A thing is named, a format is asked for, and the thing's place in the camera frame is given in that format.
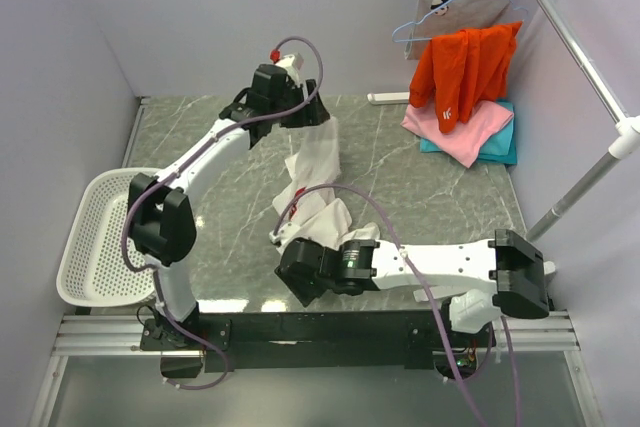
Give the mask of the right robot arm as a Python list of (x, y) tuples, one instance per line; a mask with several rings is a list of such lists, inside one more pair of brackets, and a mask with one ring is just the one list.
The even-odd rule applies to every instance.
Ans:
[(284, 249), (275, 273), (303, 306), (327, 291), (359, 296), (419, 285), (427, 299), (449, 299), (439, 334), (447, 344), (460, 346), (500, 316), (546, 318), (551, 270), (525, 238), (498, 229), (489, 239), (452, 245), (352, 239), (332, 249), (296, 238)]

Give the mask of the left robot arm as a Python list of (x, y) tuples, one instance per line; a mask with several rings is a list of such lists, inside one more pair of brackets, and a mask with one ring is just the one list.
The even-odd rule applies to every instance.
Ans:
[(164, 336), (176, 348), (193, 346), (200, 325), (184, 263), (197, 229), (194, 210), (228, 165), (248, 153), (273, 126), (319, 126), (330, 114), (316, 95), (317, 83), (300, 77), (297, 54), (261, 64), (252, 83), (220, 113), (211, 129), (178, 160), (153, 175), (138, 174), (129, 185), (125, 231), (156, 271), (157, 308), (172, 316)]

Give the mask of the aluminium frame rail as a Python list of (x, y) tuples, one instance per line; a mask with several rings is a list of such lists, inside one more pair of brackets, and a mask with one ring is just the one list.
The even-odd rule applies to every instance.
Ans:
[[(427, 369), (444, 352), (430, 312), (213, 313), (200, 320), (208, 339), (236, 369), (403, 366)], [(490, 359), (517, 352), (561, 352), (587, 426), (603, 425), (568, 313), (543, 320), (496, 321), (477, 334), (448, 335), (457, 353), (489, 351)], [(89, 315), (63, 318), (45, 379), (29, 421), (48, 425), (62, 379), (73, 357), (157, 356), (174, 372), (217, 372), (223, 361), (151, 317)]]

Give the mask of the white perforated laundry basket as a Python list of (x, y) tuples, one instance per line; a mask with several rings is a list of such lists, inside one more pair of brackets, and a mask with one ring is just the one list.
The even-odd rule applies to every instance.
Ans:
[(76, 307), (123, 307), (153, 297), (151, 274), (133, 273), (121, 253), (129, 184), (154, 168), (120, 168), (95, 177), (86, 187), (59, 266), (60, 298)]

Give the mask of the white t-shirt with red print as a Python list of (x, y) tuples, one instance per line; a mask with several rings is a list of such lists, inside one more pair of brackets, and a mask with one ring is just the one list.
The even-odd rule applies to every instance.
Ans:
[(377, 240), (380, 229), (374, 222), (351, 228), (346, 204), (328, 184), (340, 176), (339, 124), (334, 117), (305, 129), (299, 150), (285, 159), (290, 183), (272, 201), (283, 217), (271, 242), (282, 254), (296, 238), (312, 240), (336, 250), (349, 240)]

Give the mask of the black base beam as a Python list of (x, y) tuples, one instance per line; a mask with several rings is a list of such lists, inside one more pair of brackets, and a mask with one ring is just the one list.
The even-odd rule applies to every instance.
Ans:
[(140, 349), (170, 379), (237, 370), (402, 366), (431, 370), (444, 357), (425, 310), (203, 314), (180, 333), (160, 315)]

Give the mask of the metal clothes rack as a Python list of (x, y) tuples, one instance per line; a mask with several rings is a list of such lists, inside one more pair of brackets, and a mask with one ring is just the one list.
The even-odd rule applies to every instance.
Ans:
[[(621, 105), (639, 112), (639, 0), (553, 0)], [(511, 68), (519, 117), (512, 173), (524, 219), (538, 221), (614, 142), (614, 123), (541, 13)], [(540, 240), (571, 311), (634, 301), (639, 288), (639, 157), (606, 174)]]

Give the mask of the orange t-shirt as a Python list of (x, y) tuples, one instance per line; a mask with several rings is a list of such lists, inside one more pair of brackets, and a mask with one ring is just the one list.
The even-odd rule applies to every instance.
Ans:
[(439, 130), (448, 134), (469, 121), (478, 102), (504, 98), (522, 25), (463, 29), (431, 39), (409, 85), (411, 106), (433, 103)]

